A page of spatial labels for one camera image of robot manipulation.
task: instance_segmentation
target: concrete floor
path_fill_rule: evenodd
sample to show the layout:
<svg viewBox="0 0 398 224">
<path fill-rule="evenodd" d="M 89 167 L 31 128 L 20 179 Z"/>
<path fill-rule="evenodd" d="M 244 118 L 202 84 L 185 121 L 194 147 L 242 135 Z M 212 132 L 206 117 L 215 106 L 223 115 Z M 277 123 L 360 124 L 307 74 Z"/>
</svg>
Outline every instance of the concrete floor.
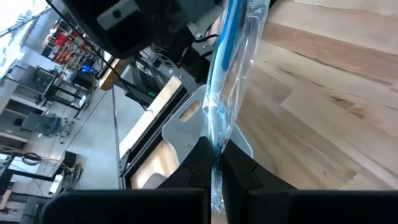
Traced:
<svg viewBox="0 0 398 224">
<path fill-rule="evenodd" d="M 121 141 L 137 123 L 144 110 L 138 103 L 125 97 L 122 89 L 116 87 L 115 96 Z M 117 155 L 112 102 L 111 91 L 96 90 L 91 97 L 89 107 L 79 115 L 80 120 L 75 120 L 71 135 L 64 144 L 60 144 L 58 138 L 34 137 L 24 150 L 52 159 L 61 159 L 65 150 L 77 153 L 85 160 L 78 189 L 117 189 Z M 52 105 L 50 110 L 63 118 L 72 118 L 75 114 L 74 110 L 58 104 Z M 55 172 L 53 163 L 43 162 L 37 173 L 52 175 Z M 43 192 L 45 196 L 49 196 L 47 192 L 50 185 L 50 182 L 31 180 L 17 183 L 13 191 L 36 195 L 42 195 Z"/>
</svg>

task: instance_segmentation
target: workshop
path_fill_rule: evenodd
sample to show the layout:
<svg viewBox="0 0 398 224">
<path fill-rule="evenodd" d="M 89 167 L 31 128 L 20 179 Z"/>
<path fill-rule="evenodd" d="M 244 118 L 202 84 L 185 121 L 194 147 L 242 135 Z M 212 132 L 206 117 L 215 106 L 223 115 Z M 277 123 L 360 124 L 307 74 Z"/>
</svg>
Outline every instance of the workshop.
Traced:
<svg viewBox="0 0 398 224">
<path fill-rule="evenodd" d="M 0 6 L 0 224 L 395 222 L 397 0 Z"/>
</svg>

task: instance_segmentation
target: clear plastic wrap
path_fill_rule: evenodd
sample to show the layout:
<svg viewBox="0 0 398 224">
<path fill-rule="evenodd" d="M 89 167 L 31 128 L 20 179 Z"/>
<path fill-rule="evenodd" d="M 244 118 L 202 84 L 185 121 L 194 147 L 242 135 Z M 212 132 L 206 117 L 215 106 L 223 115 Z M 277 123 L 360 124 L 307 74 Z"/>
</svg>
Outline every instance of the clear plastic wrap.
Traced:
<svg viewBox="0 0 398 224">
<path fill-rule="evenodd" d="M 203 115 L 213 145 L 212 210 L 225 213 L 220 158 L 239 113 L 270 0 L 229 0 L 213 52 Z"/>
</svg>

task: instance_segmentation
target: metal frame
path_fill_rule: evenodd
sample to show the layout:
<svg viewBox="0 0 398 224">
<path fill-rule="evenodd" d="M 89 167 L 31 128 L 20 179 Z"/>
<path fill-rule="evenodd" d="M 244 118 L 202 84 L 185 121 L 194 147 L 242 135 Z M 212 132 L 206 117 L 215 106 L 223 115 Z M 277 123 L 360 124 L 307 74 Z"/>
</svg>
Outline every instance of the metal frame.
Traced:
<svg viewBox="0 0 398 224">
<path fill-rule="evenodd" d="M 169 118 L 188 99 L 189 92 L 183 87 L 173 94 L 159 114 L 152 120 L 144 133 L 118 162 L 119 188 L 131 189 L 130 178 L 145 162 L 163 139 L 162 128 Z"/>
</svg>

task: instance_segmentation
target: wooden tabletop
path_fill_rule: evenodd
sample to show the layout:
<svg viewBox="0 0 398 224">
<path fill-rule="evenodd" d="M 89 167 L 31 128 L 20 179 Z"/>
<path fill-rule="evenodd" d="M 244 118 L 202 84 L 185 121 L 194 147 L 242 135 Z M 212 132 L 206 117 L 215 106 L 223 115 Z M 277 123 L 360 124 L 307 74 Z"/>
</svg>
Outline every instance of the wooden tabletop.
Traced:
<svg viewBox="0 0 398 224">
<path fill-rule="evenodd" d="M 238 118 L 258 163 L 299 189 L 398 188 L 397 6 L 277 2 Z M 176 168 L 162 142 L 133 186 Z"/>
</svg>

